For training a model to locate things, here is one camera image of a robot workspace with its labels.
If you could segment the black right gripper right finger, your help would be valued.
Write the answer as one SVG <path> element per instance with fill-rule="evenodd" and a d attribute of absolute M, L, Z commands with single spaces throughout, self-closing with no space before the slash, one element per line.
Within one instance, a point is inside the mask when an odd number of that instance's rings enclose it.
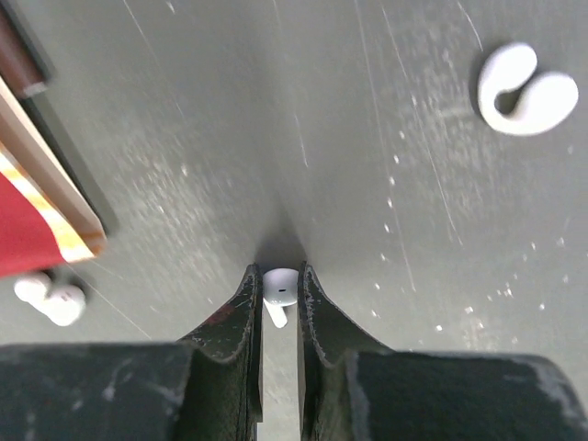
<path fill-rule="evenodd" d="M 584 440 L 587 414 L 541 356 L 396 351 L 298 278 L 304 440 Z"/>

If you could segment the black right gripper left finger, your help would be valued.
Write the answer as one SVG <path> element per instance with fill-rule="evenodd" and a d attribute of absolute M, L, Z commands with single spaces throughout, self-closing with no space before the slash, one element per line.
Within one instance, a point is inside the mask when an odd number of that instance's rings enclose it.
<path fill-rule="evenodd" d="M 254 440 L 263 276 L 173 342 L 5 345 L 4 440 Z"/>

